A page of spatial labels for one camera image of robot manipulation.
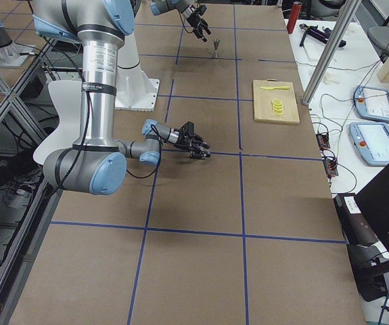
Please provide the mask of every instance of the cutting board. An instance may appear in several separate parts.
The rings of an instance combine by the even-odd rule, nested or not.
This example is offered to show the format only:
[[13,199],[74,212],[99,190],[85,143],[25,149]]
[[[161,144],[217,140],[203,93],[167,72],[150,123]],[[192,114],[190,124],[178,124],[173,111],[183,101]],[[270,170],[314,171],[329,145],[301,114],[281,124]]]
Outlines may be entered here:
[[[287,90],[264,90],[260,87],[289,86]],[[285,81],[253,80],[254,120],[270,123],[298,124],[300,117],[296,105],[294,84]],[[272,100],[283,102],[283,114],[276,115],[273,112]]]

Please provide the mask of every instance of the red cylinder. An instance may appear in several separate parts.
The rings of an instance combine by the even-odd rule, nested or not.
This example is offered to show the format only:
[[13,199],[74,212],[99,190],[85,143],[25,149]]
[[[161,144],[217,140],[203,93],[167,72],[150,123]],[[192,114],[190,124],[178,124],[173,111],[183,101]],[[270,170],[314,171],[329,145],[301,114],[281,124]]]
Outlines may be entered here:
[[292,5],[292,10],[290,12],[289,22],[288,22],[288,33],[292,34],[294,32],[296,20],[298,19],[301,12],[302,3],[295,1]]

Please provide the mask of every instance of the monitor stand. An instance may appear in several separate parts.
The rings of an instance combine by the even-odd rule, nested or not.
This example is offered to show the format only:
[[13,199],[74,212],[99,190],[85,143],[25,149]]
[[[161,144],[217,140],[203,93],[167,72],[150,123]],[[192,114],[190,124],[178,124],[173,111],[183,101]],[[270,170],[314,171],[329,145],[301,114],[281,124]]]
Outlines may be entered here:
[[355,282],[357,283],[358,291],[366,301],[373,301],[381,297],[385,297],[389,289],[389,272],[380,276],[361,278],[356,276],[355,270],[362,267],[372,267],[375,265],[373,261],[368,261],[374,258],[376,263],[383,263],[388,261],[381,257],[380,251],[376,246],[361,247],[356,245],[348,245],[348,254],[350,258],[350,264],[354,271]]

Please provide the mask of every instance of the computer monitor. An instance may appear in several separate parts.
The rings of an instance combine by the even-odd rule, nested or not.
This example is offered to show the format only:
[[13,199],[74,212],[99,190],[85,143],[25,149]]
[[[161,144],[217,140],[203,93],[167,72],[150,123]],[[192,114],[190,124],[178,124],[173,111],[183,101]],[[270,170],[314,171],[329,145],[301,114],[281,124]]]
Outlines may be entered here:
[[[384,167],[356,196],[361,213],[389,252],[389,164]],[[386,294],[379,288],[379,278],[389,273],[389,260],[376,265],[353,267],[355,280],[365,300],[374,300]]]

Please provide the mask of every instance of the white table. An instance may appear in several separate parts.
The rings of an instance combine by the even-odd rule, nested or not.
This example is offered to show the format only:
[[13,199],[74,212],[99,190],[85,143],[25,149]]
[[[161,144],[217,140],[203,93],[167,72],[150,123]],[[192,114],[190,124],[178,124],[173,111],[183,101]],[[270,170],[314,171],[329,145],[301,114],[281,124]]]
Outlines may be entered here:
[[[289,35],[294,56],[298,63],[301,83],[305,88],[317,62],[310,61],[304,48],[299,46],[303,35],[303,31],[299,29],[300,24],[319,25],[319,29],[322,27],[332,29],[335,22],[299,20],[297,21],[294,32]],[[363,85],[366,85],[367,83],[367,86],[389,90],[389,84],[381,83],[377,77],[377,71],[382,67],[382,63],[377,63],[371,70],[371,67],[373,66],[371,64],[379,61],[379,57],[361,26],[357,23],[351,23],[343,39],[347,42],[346,46],[339,48],[336,51],[329,66],[354,70],[364,66],[368,67],[356,71],[335,70],[328,68],[327,73],[329,73],[333,79],[336,79],[338,83],[333,82],[327,85],[322,82],[309,105],[311,114],[313,114],[312,120],[314,123],[323,123],[329,130],[339,129],[339,125],[343,125],[343,132],[341,135],[339,131],[332,131],[330,133],[329,142],[331,150],[338,155],[338,162],[350,169],[357,177],[357,184],[355,185],[354,176],[352,176],[352,174],[345,168],[339,166],[339,176],[334,177],[331,181],[332,193],[347,192],[352,190],[354,186],[355,188],[353,189],[353,192],[358,192],[382,170],[382,167],[368,167],[363,162],[348,135],[349,123],[355,121],[366,121],[359,118],[354,108],[352,108],[352,101],[350,99],[352,98],[355,87],[362,83],[363,78],[367,76],[367,73],[369,74],[362,83]],[[321,53],[325,47],[323,43],[310,36],[306,37],[304,44],[306,46],[308,45],[309,48],[311,47],[313,51],[317,53]],[[339,102],[338,100],[324,94],[332,95],[339,100],[348,101]],[[314,124],[313,126],[315,131],[317,131],[318,128],[320,132],[325,131],[325,128],[322,125]],[[385,251],[382,244],[379,243],[377,246],[381,252]],[[361,301],[366,319],[368,321],[377,322],[381,312],[380,306],[383,304],[384,299],[377,299],[370,303],[367,303],[362,299]],[[386,324],[389,323],[389,312],[384,313],[382,322]]]

